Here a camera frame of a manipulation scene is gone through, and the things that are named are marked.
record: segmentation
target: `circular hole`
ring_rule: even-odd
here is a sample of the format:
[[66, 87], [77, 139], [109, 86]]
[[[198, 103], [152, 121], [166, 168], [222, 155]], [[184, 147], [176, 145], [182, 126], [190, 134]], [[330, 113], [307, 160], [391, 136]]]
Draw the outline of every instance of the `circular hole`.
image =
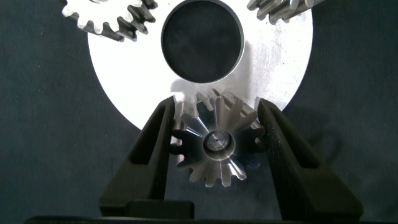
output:
[[170, 13], [162, 50], [170, 68], [195, 83], [217, 81], [236, 66], [243, 51], [242, 26], [219, 1], [185, 1]]
[[203, 149], [210, 159], [222, 161], [234, 153], [235, 140], [229, 133], [216, 130], [206, 136]]

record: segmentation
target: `small gear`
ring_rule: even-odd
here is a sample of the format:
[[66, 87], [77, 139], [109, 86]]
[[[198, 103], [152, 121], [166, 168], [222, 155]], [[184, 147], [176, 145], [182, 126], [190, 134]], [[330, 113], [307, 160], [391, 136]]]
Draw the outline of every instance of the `small gear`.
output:
[[215, 94], [197, 94], [196, 110], [184, 105], [181, 120], [175, 122], [172, 153], [183, 157], [179, 168], [192, 169], [192, 182], [205, 177], [206, 186], [212, 187], [221, 179], [227, 187], [233, 175], [246, 179], [245, 166], [259, 166], [253, 153], [259, 150], [264, 128], [256, 120], [257, 112], [242, 100], [231, 93]]
[[250, 0], [248, 9], [258, 8], [257, 18], [260, 20], [269, 14], [269, 22], [275, 25], [279, 19], [288, 21], [322, 1], [324, 0]]
[[79, 29], [121, 41], [147, 33], [145, 21], [154, 22], [154, 0], [67, 0], [62, 14], [77, 20]]

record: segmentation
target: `silver gear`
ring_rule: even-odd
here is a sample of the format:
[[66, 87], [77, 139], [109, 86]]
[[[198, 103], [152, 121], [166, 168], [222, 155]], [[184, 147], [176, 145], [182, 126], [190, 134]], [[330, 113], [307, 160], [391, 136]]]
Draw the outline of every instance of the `silver gear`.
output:
[[202, 177], [212, 187], [221, 179], [227, 187], [231, 176], [246, 179], [245, 166], [257, 168], [253, 152], [260, 147], [264, 128], [258, 123], [257, 112], [242, 100], [226, 93], [214, 97], [197, 94], [195, 108], [184, 105], [181, 120], [176, 119], [173, 136], [174, 154], [181, 154], [181, 169], [191, 168], [190, 180]]
[[259, 9], [257, 18], [263, 20], [269, 15], [269, 22], [273, 25], [279, 19], [289, 21], [290, 18], [311, 9], [324, 0], [250, 0], [249, 10]]
[[145, 21], [154, 22], [149, 9], [154, 0], [67, 0], [62, 14], [77, 21], [79, 29], [121, 41], [147, 33]]

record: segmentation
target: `black clamp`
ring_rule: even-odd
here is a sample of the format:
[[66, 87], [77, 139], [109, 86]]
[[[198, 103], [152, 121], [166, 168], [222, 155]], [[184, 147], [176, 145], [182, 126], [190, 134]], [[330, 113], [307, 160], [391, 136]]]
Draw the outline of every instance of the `black clamp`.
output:
[[[269, 158], [282, 219], [358, 221], [363, 214], [361, 202], [294, 130], [278, 107], [261, 99], [257, 111], [266, 130], [263, 148]], [[103, 216], [134, 217], [134, 223], [145, 223], [148, 218], [159, 223], [200, 222], [193, 219], [191, 202], [164, 200], [174, 112], [172, 97], [155, 109], [99, 200]], [[61, 219], [62, 223], [76, 221]], [[84, 219], [84, 223], [107, 220]], [[49, 217], [35, 217], [26, 223], [52, 221]], [[117, 219], [112, 223], [125, 222]]]

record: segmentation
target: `metal gear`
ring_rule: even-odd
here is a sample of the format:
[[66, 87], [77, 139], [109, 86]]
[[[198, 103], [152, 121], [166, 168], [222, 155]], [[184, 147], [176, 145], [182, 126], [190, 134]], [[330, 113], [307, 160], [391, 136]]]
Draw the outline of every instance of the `metal gear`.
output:
[[290, 18], [311, 9], [324, 0], [250, 0], [249, 10], [259, 9], [257, 18], [263, 20], [269, 15], [269, 22], [273, 25], [279, 19], [288, 21]]
[[233, 94], [212, 94], [214, 97], [206, 98], [198, 93], [196, 110], [184, 105], [173, 130], [182, 143], [174, 145], [172, 153], [183, 155], [177, 166], [193, 170], [192, 182], [205, 177], [206, 186], [212, 187], [221, 179], [227, 187], [233, 175], [246, 179], [245, 166], [259, 166], [253, 152], [259, 150], [264, 128], [256, 121], [257, 112]]
[[79, 29], [122, 41], [147, 33], [145, 21], [154, 22], [154, 0], [67, 0], [62, 14], [77, 21]]

